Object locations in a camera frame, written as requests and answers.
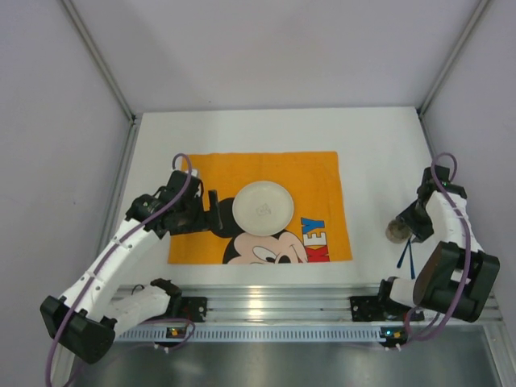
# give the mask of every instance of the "metal floor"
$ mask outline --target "metal floor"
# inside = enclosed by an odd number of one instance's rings
[[[501,385],[482,327],[449,327],[401,352],[346,343],[192,343],[166,355],[117,343],[75,387]]]

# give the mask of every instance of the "black bracket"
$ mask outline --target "black bracket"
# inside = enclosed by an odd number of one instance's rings
[[[392,348],[398,344],[401,346],[409,340],[409,336],[403,327],[382,327],[380,330],[380,337],[385,339],[385,341],[380,341],[380,344],[384,347]]]
[[[69,308],[65,300],[52,296],[45,298],[40,311],[50,337],[56,337]],[[99,361],[109,351],[114,341],[113,327],[116,320],[103,318],[95,322],[86,317],[86,312],[73,312],[72,318],[60,337],[59,343],[75,353],[88,364]]]
[[[160,187],[154,195],[144,194],[136,198],[126,213],[126,219],[135,219],[138,222],[151,217],[165,207],[181,190],[186,183],[188,174],[182,171],[173,171],[166,186]],[[217,191],[208,191],[210,209],[204,211],[202,196],[204,188],[202,181],[191,177],[190,183],[181,198],[165,213],[145,225],[145,231],[153,231],[162,239],[165,234],[179,235],[201,231],[220,231],[222,220],[217,198]]]
[[[208,310],[208,299],[206,297],[183,297],[181,289],[170,280],[161,278],[152,281],[151,286],[163,289],[170,296],[167,311],[161,316],[152,318],[152,321],[163,318],[187,318],[194,323],[203,323],[206,319]]]
[[[387,306],[380,302],[378,296],[353,296],[349,298],[352,307],[352,318],[355,323],[371,321],[403,321],[410,308],[397,304]],[[410,321],[424,321],[422,311],[415,312]]]
[[[464,199],[468,197],[464,187],[454,185],[450,182],[450,169],[436,165],[435,173],[448,193],[458,194]],[[437,184],[432,177],[431,167],[425,168],[422,175],[421,185],[418,188],[418,198],[396,217],[398,222],[404,223],[408,226],[412,234],[415,235],[416,242],[424,242],[434,234],[432,221],[425,210],[425,207],[427,206],[427,202],[431,195],[437,189]]]

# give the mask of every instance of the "white wall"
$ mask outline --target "white wall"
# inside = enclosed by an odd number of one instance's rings
[[[2,2],[0,56],[0,385],[39,386],[40,303],[94,258],[128,123],[58,2]]]
[[[516,343],[516,2],[493,2],[427,114],[437,151],[459,159],[457,181],[484,249],[500,257],[496,295]]]
[[[477,0],[76,0],[139,111],[417,106]]]

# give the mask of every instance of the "metal pole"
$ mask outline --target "metal pole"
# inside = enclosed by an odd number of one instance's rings
[[[437,94],[442,89],[444,82],[447,80],[448,76],[452,72],[453,68],[456,65],[457,60],[459,59],[460,54],[464,50],[464,47],[466,43],[469,41],[469,39],[472,37],[473,32],[478,27],[482,16],[485,15],[486,11],[488,10],[489,6],[493,0],[480,0],[478,4],[476,5],[475,10],[473,11],[471,17],[469,18],[468,23],[466,24],[466,27],[462,31],[462,33],[459,36],[459,39],[456,41],[455,45],[453,46],[453,49],[451,50],[451,53],[449,57],[447,58],[446,62],[444,63],[443,67],[441,68],[441,71],[439,71],[439,75],[432,83],[432,87],[430,91],[428,92],[427,96],[423,100],[423,103],[421,107],[418,109],[419,117],[422,117],[425,115],[425,113],[428,111],[428,108],[432,104],[432,102],[435,100],[435,97],[437,97]]]
[[[131,166],[131,159],[133,152],[135,151],[140,124],[141,118],[135,118],[135,121],[127,133],[127,138],[123,146],[119,166],[117,168],[117,175],[114,179],[114,184],[110,192],[106,219],[104,221],[104,226],[102,227],[100,239],[98,241],[97,254],[100,254],[104,247],[107,245],[107,242],[111,238],[117,223],[119,207],[122,204],[123,187],[125,186],[127,174],[129,173],[129,167]]]
[[[430,133],[428,131],[427,117],[424,115],[420,115],[419,122],[421,123],[422,133],[425,136],[425,141],[427,142],[428,150],[430,151],[430,155],[433,158],[437,154],[437,152],[435,151],[434,143],[432,142],[432,138],[430,137]]]
[[[100,74],[113,92],[113,95],[117,99],[123,113],[126,115],[127,119],[129,119],[129,121],[134,122],[135,113],[132,111],[131,107],[127,103],[127,100],[123,96],[117,81],[114,79],[109,66],[107,65],[104,58],[102,58],[101,53],[98,51],[97,45],[89,34],[88,28],[86,28],[86,25],[82,21],[77,8],[73,5],[72,0],[58,0],[58,2],[62,5],[64,12],[67,14],[73,26],[77,30],[79,36],[82,39],[82,43],[84,43],[86,50],[91,56],[91,59],[93,59],[94,63],[98,67],[98,70],[100,71]]]

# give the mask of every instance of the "mickey mouse ear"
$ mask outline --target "mickey mouse ear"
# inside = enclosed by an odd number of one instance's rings
[[[219,238],[233,238],[244,231],[239,227],[233,216],[233,201],[234,198],[227,198],[219,202],[220,218],[223,221],[223,228],[220,231],[212,231]]]

